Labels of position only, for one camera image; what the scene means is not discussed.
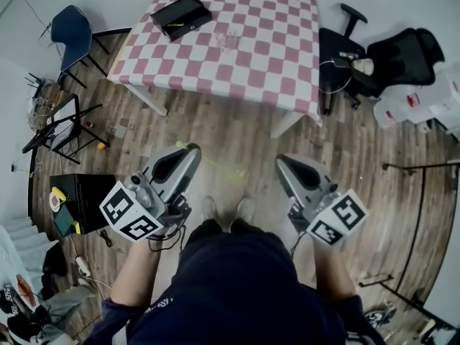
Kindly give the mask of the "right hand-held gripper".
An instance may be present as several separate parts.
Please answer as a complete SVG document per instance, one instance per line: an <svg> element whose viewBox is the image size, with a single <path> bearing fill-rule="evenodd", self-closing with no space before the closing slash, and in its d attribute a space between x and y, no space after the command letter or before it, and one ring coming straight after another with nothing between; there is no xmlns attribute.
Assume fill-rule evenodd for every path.
<svg viewBox="0 0 460 345"><path fill-rule="evenodd" d="M287 217L298 233L307 233L327 246L335 246L367 220L368 211L352 189L325 193L312 203L320 186L331 183L319 162L287 154L277 156L275 167L287 196L296 201Z"/></svg>

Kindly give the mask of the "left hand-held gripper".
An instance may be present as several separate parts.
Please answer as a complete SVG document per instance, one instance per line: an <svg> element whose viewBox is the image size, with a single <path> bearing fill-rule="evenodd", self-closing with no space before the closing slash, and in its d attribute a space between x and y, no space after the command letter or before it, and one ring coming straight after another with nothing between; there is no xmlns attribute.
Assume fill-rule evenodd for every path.
<svg viewBox="0 0 460 345"><path fill-rule="evenodd" d="M182 193L200 162L198 145L175 145L155 153L144 173L136 172L124 183L116 182L99 206L103 217L117 234L131 242L172 238L183 229L191 213Z"/></svg>

